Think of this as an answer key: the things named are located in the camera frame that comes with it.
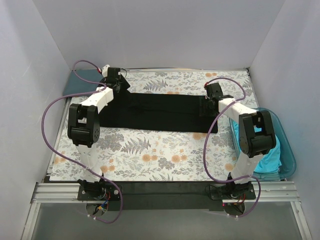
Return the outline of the black t-shirt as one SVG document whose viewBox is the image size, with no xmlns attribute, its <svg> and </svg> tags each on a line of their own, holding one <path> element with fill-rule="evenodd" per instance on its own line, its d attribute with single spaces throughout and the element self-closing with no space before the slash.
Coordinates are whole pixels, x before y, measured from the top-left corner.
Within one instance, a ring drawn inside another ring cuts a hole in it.
<svg viewBox="0 0 320 240">
<path fill-rule="evenodd" d="M 203 95 L 123 91 L 99 113 L 101 127 L 207 133 L 218 115 L 203 110 Z"/>
</svg>

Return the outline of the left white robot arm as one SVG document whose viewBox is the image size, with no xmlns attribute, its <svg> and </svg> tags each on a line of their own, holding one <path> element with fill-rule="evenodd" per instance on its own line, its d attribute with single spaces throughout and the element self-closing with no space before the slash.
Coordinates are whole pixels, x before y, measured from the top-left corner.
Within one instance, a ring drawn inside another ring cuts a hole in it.
<svg viewBox="0 0 320 240">
<path fill-rule="evenodd" d="M 103 85 L 96 88 L 96 93 L 79 104 L 69 106 L 67 135 L 80 154 L 79 162 L 84 165 L 84 177 L 77 182 L 86 193 L 100 195 L 103 191 L 103 173 L 98 166 L 97 152 L 101 130 L 99 113 L 114 99 L 114 94 L 130 87 L 121 74 L 122 70 L 105 65 L 99 70 Z"/>
</svg>

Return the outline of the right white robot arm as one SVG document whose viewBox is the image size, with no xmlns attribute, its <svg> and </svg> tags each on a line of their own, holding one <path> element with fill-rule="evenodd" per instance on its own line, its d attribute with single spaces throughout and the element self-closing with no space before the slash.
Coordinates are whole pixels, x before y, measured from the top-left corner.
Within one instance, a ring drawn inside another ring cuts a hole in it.
<svg viewBox="0 0 320 240">
<path fill-rule="evenodd" d="M 224 192 L 228 195 L 239 196 L 250 190 L 253 173 L 270 150 L 274 149 L 277 139 L 271 114 L 267 110 L 258 111 L 249 108 L 231 95 L 224 95 L 218 82 L 204 85 L 206 97 L 204 109 L 216 114 L 203 147 L 203 163 L 207 175 L 215 182 L 224 184 Z M 218 180 L 210 175 L 206 164 L 206 149 L 210 133 L 218 125 L 218 119 L 227 116 L 238 124 L 238 144 L 240 155 L 235 167 L 228 174 L 227 180 Z"/>
</svg>

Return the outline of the folded grey-blue t-shirt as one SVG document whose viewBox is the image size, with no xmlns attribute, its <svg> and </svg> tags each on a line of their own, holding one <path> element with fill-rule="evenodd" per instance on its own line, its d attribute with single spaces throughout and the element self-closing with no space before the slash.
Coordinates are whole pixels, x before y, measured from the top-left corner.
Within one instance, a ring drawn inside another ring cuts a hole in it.
<svg viewBox="0 0 320 240">
<path fill-rule="evenodd" d="M 88 70 L 76 70 L 75 71 L 81 78 L 94 82 L 99 83 L 103 76 L 98 73 L 95 69 L 88 69 Z M 68 78 L 68 81 L 65 85 L 62 95 L 74 95 L 79 93 L 86 93 L 95 91 L 99 84 L 87 83 L 80 78 L 78 78 L 74 72 L 71 72 Z"/>
</svg>

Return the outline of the floral patterned table mat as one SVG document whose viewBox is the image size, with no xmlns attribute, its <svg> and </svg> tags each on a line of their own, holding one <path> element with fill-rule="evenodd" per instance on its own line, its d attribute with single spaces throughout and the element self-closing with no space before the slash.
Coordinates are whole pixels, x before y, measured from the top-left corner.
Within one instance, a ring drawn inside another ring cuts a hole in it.
<svg viewBox="0 0 320 240">
<path fill-rule="evenodd" d="M 204 95 L 204 84 L 217 79 L 222 91 L 249 108 L 258 106 L 249 74 L 243 71 L 129 71 L 132 93 Z M 112 181 L 208 181 L 203 151 L 208 133 L 102 128 L 97 164 Z M 209 134 L 206 166 L 211 176 L 227 178 L 237 162 L 229 119 L 218 120 Z"/>
</svg>

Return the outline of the turquoise t-shirt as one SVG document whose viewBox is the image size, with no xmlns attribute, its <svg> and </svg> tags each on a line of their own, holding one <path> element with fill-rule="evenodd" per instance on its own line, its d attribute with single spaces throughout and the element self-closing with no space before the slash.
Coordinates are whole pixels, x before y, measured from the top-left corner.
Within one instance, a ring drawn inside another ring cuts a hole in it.
<svg viewBox="0 0 320 240">
<path fill-rule="evenodd" d="M 239 144 L 239 125 L 232 119 L 230 121 L 231 130 L 234 136 L 234 147 L 240 153 L 241 148 Z M 259 174 L 271 174 L 279 170 L 282 166 L 280 156 L 281 156 L 281 144 L 279 138 L 275 136 L 276 145 L 272 148 L 268 154 L 264 155 L 260 162 L 255 168 L 255 172 Z"/>
</svg>

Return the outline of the teal plastic bin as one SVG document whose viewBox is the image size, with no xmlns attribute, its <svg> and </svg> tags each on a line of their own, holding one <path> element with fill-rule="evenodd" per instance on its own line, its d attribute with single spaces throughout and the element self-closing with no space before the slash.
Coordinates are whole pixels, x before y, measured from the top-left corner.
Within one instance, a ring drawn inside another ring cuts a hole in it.
<svg viewBox="0 0 320 240">
<path fill-rule="evenodd" d="M 253 175 L 261 181 L 279 181 L 291 177 L 296 171 L 297 164 L 279 118 L 271 110 L 268 112 L 270 113 L 272 119 L 275 136 L 278 137 L 280 142 L 280 161 L 282 166 L 280 166 L 278 171 L 274 173 L 254 172 Z"/>
</svg>

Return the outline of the aluminium frame rail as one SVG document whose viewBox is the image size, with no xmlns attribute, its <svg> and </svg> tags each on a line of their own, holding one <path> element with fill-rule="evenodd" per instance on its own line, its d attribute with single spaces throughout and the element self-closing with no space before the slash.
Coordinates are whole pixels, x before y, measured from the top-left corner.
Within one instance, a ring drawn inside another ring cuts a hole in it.
<svg viewBox="0 0 320 240">
<path fill-rule="evenodd" d="M 160 195 L 200 195 L 213 191 L 221 184 L 213 181 L 121 181 L 115 183 L 121 190 L 123 196 L 160 196 Z M 68 203 L 70 201 L 81 201 L 91 203 L 95 199 L 89 197 L 88 193 L 82 193 L 83 187 L 75 182 L 49 182 L 37 183 L 33 192 L 32 201 L 48 203 Z M 291 181 L 253 181 L 252 186 L 245 192 L 245 201 L 254 202 L 260 196 L 260 202 L 299 202 L 300 197 L 296 186 Z"/>
</svg>

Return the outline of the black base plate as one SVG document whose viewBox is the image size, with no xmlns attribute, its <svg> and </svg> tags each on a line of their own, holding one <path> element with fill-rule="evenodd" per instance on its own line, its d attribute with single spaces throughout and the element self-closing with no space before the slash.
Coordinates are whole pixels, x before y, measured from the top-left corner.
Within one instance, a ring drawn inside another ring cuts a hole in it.
<svg viewBox="0 0 320 240">
<path fill-rule="evenodd" d="M 214 181 L 78 181 L 78 201 L 108 201 L 108 209 L 124 210 L 223 210 L 224 200 L 255 200 L 251 182 L 244 184 Z"/>
</svg>

